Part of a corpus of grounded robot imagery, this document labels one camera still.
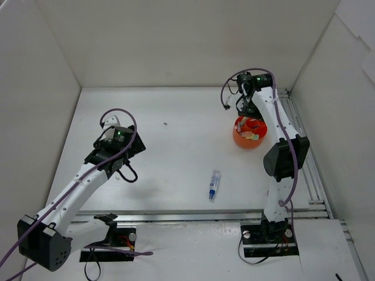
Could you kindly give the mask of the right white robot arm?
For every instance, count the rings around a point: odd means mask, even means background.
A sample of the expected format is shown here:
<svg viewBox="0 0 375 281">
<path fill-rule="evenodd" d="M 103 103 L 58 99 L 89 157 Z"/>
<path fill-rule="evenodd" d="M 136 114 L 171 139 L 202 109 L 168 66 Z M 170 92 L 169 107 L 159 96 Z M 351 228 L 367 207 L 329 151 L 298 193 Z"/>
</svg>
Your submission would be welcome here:
<svg viewBox="0 0 375 281">
<path fill-rule="evenodd" d="M 304 165 L 310 141 L 291 124 L 279 100 L 273 74 L 262 69 L 261 74 L 252 75 L 250 70 L 244 70 L 236 75 L 236 83 L 242 103 L 238 114 L 261 119 L 271 138 L 271 149 L 263 158 L 271 181 L 258 235 L 265 242 L 277 243 L 289 226 L 298 172 Z"/>
</svg>

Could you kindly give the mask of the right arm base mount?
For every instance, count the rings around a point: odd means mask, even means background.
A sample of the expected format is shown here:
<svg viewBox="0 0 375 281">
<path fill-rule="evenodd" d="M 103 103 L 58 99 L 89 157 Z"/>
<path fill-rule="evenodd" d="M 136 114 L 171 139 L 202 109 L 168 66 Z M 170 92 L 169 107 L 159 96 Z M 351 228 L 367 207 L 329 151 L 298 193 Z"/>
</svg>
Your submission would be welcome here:
<svg viewBox="0 0 375 281">
<path fill-rule="evenodd" d="M 270 230 L 267 224 L 243 224 L 240 229 L 240 253 L 244 258 L 299 255 L 294 231 L 287 222 L 274 230 Z"/>
</svg>

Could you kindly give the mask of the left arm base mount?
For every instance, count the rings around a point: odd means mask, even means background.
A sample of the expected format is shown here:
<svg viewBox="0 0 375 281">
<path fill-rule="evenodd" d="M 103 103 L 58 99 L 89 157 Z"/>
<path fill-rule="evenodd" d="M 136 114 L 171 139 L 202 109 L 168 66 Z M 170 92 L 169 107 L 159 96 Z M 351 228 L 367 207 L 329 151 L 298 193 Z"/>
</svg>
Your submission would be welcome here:
<svg viewBox="0 0 375 281">
<path fill-rule="evenodd" d="M 112 247 L 130 251 L 135 248 L 137 231 L 135 227 L 120 227 L 112 234 L 109 242 L 96 242 L 95 246 Z M 91 253 L 89 249 L 84 248 L 80 252 L 79 262 L 132 262 L 133 256 L 124 253 L 110 251 L 108 249 L 94 249 Z"/>
</svg>

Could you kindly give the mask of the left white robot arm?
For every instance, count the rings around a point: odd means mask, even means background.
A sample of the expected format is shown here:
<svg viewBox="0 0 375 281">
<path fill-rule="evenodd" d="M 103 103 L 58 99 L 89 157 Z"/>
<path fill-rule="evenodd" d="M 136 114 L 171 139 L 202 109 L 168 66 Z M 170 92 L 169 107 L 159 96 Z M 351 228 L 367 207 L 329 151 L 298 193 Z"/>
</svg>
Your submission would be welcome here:
<svg viewBox="0 0 375 281">
<path fill-rule="evenodd" d="M 96 242 L 112 245 L 117 239 L 115 214 L 95 215 L 89 222 L 68 227 L 93 193 L 129 159 L 146 149 L 136 126 L 109 126 L 94 142 L 70 184 L 36 215 L 24 215 L 17 224 L 19 253 L 54 272 L 69 255 Z"/>
</svg>

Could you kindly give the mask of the yellow highlighter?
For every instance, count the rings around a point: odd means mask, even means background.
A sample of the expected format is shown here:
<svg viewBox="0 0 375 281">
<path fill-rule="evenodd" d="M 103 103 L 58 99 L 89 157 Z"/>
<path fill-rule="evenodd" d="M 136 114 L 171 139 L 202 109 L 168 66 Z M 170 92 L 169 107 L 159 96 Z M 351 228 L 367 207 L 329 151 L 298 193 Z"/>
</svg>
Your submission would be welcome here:
<svg viewBox="0 0 375 281">
<path fill-rule="evenodd" d="M 251 131 L 247 131 L 247 132 L 241 132 L 240 133 L 240 136 L 246 140 L 253 140 L 253 141 L 257 141 L 260 139 L 260 136 L 258 134 L 255 134 Z"/>
</svg>

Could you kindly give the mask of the red pen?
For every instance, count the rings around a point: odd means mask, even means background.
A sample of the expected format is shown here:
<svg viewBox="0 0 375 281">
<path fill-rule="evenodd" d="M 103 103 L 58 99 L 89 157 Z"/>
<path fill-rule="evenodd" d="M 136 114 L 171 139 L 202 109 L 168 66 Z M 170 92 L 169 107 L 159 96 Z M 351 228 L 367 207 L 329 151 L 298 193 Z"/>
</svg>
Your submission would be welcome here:
<svg viewBox="0 0 375 281">
<path fill-rule="evenodd" d="M 247 120 L 248 120 L 247 117 L 244 117 L 244 116 L 238 117 L 235 123 L 235 130 L 237 132 L 242 132 L 243 130 L 245 130 L 245 124 Z"/>
</svg>

